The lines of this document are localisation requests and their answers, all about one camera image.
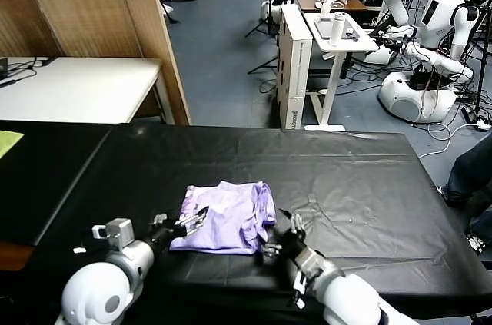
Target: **jeans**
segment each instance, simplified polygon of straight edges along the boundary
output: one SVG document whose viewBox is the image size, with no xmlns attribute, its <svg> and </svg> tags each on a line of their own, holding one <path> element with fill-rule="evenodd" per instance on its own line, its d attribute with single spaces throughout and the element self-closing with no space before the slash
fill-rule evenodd
<svg viewBox="0 0 492 325">
<path fill-rule="evenodd" d="M 463 206 L 474 192 L 492 179 L 492 129 L 475 147 L 456 159 L 442 192 L 451 206 Z M 470 222 L 470 229 L 485 242 L 492 241 L 492 207 Z"/>
</svg>

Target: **bottle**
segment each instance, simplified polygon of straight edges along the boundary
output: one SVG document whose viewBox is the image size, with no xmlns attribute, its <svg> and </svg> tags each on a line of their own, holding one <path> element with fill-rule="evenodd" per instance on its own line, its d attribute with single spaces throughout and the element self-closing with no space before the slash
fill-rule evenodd
<svg viewBox="0 0 492 325">
<path fill-rule="evenodd" d="M 345 29 L 345 13 L 337 12 L 333 19 L 333 27 L 331 28 L 330 45 L 337 46 L 341 42 L 341 36 Z"/>
<path fill-rule="evenodd" d="M 335 0 L 323 0 L 323 5 L 321 6 L 321 20 L 328 20 L 328 15 L 330 14 L 331 5 Z"/>
</svg>

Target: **yellow object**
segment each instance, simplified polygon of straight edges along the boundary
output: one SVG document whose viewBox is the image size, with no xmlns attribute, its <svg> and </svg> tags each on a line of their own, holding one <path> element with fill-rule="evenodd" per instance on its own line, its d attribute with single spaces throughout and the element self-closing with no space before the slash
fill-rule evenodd
<svg viewBox="0 0 492 325">
<path fill-rule="evenodd" d="M 10 150 L 24 135 L 13 131 L 0 131 L 0 158 Z"/>
</svg>

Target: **white humanoid robot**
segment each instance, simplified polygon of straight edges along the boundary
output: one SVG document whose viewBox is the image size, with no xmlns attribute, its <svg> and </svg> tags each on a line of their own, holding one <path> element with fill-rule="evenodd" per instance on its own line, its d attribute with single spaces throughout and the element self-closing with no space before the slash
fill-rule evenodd
<svg viewBox="0 0 492 325">
<path fill-rule="evenodd" d="M 472 28 L 479 16 L 477 6 L 469 0 L 427 0 L 420 26 L 420 37 L 416 43 L 402 44 L 404 57 L 421 63 L 419 73 L 391 73 L 383 81 L 379 92 L 381 104 L 393 115 L 412 123 L 433 123 L 443 121 L 456 101 L 452 90 L 455 84 L 471 81 L 473 72 L 460 62 L 467 46 Z M 402 22 L 398 3 L 388 5 L 395 21 Z M 440 43 L 454 28 L 449 57 L 437 50 Z M 411 26 L 390 30 L 385 38 L 399 39 L 409 35 Z"/>
</svg>

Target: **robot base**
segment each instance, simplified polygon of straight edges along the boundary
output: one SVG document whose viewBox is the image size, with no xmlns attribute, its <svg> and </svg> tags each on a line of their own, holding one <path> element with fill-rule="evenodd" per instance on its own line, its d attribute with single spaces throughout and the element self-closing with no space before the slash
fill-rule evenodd
<svg viewBox="0 0 492 325">
<path fill-rule="evenodd" d="M 397 118 L 416 124 L 438 123 L 446 118 L 456 101 L 450 89 L 415 91 L 405 73 L 391 73 L 383 81 L 379 100 Z"/>
</svg>

